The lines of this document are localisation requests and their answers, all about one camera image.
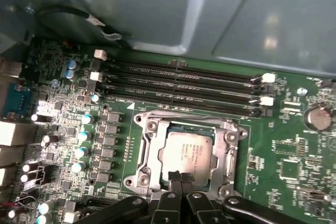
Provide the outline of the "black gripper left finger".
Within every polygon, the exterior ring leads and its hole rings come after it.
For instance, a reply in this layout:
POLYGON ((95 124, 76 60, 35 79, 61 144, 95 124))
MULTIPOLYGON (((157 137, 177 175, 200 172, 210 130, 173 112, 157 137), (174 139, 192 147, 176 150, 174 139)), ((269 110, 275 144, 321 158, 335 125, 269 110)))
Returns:
POLYGON ((130 196, 89 214, 76 223, 180 223, 182 174, 169 172, 170 191, 160 193, 147 202, 130 196))

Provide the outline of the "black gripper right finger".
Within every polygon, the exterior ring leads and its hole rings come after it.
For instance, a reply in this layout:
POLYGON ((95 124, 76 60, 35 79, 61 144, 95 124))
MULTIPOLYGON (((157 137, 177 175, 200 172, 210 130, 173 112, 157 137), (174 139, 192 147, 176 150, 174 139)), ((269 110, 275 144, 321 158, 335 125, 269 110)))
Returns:
POLYGON ((183 174, 183 191, 187 193, 186 202, 199 223, 302 223, 270 207, 262 206, 238 195, 225 195, 219 204, 210 200, 205 193, 195 191, 191 173, 183 174))

